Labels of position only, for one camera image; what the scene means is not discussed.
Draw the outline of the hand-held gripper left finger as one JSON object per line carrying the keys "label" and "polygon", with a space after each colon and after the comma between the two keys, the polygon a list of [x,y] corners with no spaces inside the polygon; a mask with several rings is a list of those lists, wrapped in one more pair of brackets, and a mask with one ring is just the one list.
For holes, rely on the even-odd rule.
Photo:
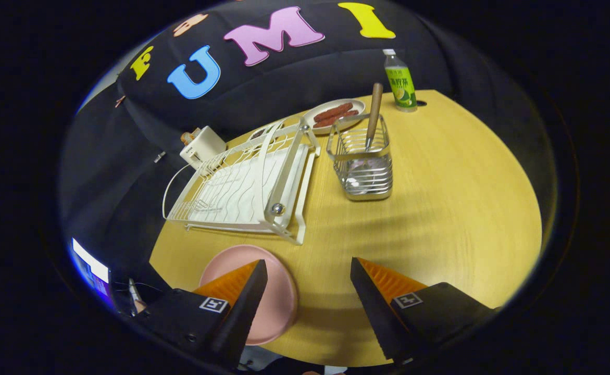
{"label": "hand-held gripper left finger", "polygon": [[268,281],[264,259],[193,292],[174,288],[136,315],[140,328],[201,368],[235,368]]}

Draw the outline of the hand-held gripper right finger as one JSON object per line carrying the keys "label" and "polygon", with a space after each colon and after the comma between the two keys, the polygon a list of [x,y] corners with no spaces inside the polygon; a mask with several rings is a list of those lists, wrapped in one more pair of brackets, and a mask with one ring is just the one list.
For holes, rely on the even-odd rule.
{"label": "hand-held gripper right finger", "polygon": [[350,280],[384,356],[396,364],[438,351],[495,316],[450,283],[424,285],[367,259],[352,259]]}

